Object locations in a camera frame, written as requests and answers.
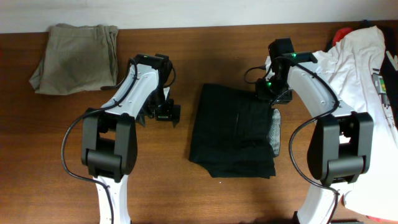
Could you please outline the red garment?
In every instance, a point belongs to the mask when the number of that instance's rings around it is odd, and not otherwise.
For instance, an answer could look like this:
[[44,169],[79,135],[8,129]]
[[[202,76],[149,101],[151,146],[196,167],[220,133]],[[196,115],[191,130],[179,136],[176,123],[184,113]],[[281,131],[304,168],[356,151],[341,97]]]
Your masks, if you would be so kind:
[[336,31],[332,39],[332,46],[335,46],[337,42],[341,41],[346,35],[354,31],[351,27],[344,27]]

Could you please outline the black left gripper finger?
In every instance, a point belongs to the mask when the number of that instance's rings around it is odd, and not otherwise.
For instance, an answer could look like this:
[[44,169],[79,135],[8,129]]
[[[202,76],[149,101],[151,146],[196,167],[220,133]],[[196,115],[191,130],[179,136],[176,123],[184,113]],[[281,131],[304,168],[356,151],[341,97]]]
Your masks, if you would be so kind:
[[173,124],[174,128],[180,122],[180,113],[181,113],[181,106],[180,105],[174,105],[174,107],[172,109],[172,124]]
[[138,112],[136,116],[136,123],[146,127],[146,112],[144,109],[141,109],[140,112]]

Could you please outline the white t-shirt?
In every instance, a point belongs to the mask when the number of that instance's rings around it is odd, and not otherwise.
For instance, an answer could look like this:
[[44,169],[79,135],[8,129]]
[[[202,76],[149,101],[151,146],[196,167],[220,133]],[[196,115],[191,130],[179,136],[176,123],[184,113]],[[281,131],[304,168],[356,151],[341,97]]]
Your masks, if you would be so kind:
[[376,26],[350,32],[327,52],[314,53],[321,72],[340,98],[374,121],[371,163],[344,198],[345,207],[375,218],[397,220],[397,128],[372,75],[382,66],[384,35]]

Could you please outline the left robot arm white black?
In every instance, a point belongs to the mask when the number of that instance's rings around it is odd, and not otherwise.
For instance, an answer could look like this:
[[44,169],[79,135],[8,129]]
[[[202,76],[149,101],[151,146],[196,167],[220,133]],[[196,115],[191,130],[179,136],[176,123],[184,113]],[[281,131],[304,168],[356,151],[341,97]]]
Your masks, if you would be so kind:
[[81,162],[96,181],[101,223],[130,223],[127,182],[137,159],[136,124],[146,118],[180,121],[181,106],[170,98],[174,66],[166,55],[136,55],[128,75],[101,111],[83,120]]

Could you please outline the folded khaki shorts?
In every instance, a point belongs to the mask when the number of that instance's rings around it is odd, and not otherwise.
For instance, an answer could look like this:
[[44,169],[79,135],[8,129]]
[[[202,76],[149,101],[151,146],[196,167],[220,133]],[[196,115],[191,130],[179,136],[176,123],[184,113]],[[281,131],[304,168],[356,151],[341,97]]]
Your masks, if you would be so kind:
[[29,79],[30,85],[43,95],[116,87],[118,32],[118,27],[104,25],[50,27],[44,56]]

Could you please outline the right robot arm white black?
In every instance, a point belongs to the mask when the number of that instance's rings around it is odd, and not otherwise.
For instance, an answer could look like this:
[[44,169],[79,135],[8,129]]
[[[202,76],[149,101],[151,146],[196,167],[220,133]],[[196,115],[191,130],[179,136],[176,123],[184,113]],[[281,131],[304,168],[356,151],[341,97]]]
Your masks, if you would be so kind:
[[296,52],[289,38],[276,39],[268,51],[271,62],[263,66],[265,77],[255,82],[257,97],[271,105],[287,104],[296,93],[311,115],[292,133],[290,157],[298,132],[315,124],[307,151],[311,176],[307,177],[292,161],[298,174],[310,183],[306,199],[292,221],[331,223],[342,196],[369,170],[374,121],[369,113],[355,111],[338,96],[311,52]]

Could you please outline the black shorts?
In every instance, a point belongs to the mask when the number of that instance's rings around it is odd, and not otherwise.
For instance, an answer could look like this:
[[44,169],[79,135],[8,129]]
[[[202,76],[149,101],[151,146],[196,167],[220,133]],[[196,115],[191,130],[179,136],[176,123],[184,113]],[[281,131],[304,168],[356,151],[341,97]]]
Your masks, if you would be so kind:
[[276,175],[280,111],[251,91],[205,84],[192,132],[189,160],[213,177]]

